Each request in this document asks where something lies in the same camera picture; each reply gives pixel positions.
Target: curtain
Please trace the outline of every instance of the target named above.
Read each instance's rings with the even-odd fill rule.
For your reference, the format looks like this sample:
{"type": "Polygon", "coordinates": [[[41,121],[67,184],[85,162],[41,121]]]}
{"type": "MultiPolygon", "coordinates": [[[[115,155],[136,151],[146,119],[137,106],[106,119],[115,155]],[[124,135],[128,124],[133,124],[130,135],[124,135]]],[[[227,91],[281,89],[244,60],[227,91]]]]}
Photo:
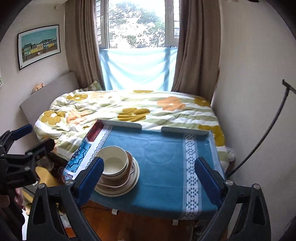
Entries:
{"type": "Polygon", "coordinates": [[[172,91],[198,95],[211,102],[218,79],[220,43],[218,0],[182,1],[172,91]]]}
{"type": "Polygon", "coordinates": [[[177,48],[100,49],[106,90],[170,91],[177,48]]]}
{"type": "Polygon", "coordinates": [[[96,0],[68,0],[65,6],[65,45],[70,71],[81,88],[95,80],[104,90],[96,27],[96,0]]]}

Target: sky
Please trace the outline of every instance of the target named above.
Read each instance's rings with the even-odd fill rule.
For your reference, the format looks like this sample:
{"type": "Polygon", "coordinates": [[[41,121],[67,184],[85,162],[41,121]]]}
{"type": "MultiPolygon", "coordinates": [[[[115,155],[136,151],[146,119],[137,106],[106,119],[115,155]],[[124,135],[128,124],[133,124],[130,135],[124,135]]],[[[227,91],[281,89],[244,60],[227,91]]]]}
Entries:
{"type": "Polygon", "coordinates": [[[113,4],[123,1],[131,2],[150,11],[152,10],[157,16],[163,18],[163,20],[165,18],[165,0],[109,0],[113,4]]]}
{"type": "Polygon", "coordinates": [[[42,41],[42,39],[55,39],[56,37],[57,30],[55,28],[27,34],[22,36],[22,47],[29,43],[38,44],[42,41]]]}

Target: white plate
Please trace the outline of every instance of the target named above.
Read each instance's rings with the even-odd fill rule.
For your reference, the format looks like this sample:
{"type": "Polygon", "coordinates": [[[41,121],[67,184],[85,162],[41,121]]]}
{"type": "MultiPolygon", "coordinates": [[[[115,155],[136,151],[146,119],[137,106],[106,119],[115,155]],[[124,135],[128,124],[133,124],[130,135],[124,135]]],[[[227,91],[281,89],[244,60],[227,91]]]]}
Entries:
{"type": "Polygon", "coordinates": [[[136,161],[135,158],[133,158],[133,164],[135,165],[135,172],[132,174],[133,177],[131,177],[129,183],[126,184],[126,186],[116,189],[116,190],[106,190],[106,188],[101,188],[96,186],[94,188],[94,190],[106,197],[118,197],[118,196],[122,196],[126,193],[128,193],[130,190],[132,190],[134,188],[134,186],[137,184],[138,180],[139,180],[139,176],[140,176],[140,167],[138,162],[136,161]]]}

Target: blue gripper pad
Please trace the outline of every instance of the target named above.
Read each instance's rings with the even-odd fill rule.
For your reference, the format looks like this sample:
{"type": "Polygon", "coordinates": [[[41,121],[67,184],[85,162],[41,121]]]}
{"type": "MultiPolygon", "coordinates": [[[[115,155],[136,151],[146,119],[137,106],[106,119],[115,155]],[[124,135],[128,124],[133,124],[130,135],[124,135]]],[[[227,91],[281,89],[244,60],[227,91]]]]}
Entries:
{"type": "Polygon", "coordinates": [[[30,134],[33,130],[32,125],[28,124],[25,125],[17,130],[15,130],[12,134],[12,138],[14,141],[17,141],[18,139],[30,134]]]}
{"type": "Polygon", "coordinates": [[[79,175],[84,175],[84,172],[87,172],[85,178],[81,181],[81,184],[78,187],[78,195],[75,195],[75,201],[78,207],[81,207],[81,205],[87,203],[103,171],[103,159],[100,157],[95,157],[91,165],[79,173],[79,175]]]}
{"type": "Polygon", "coordinates": [[[202,157],[195,160],[194,170],[210,202],[219,208],[225,191],[224,179],[202,157]]]}

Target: headboard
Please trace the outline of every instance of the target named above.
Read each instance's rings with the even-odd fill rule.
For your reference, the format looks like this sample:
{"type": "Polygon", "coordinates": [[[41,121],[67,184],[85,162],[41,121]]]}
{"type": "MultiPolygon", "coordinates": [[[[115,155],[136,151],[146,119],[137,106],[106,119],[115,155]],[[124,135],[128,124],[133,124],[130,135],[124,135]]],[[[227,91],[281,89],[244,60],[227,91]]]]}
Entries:
{"type": "Polygon", "coordinates": [[[40,90],[30,95],[20,108],[28,122],[34,126],[40,115],[49,109],[51,103],[59,96],[79,89],[74,72],[67,73],[48,83],[40,90]]]}

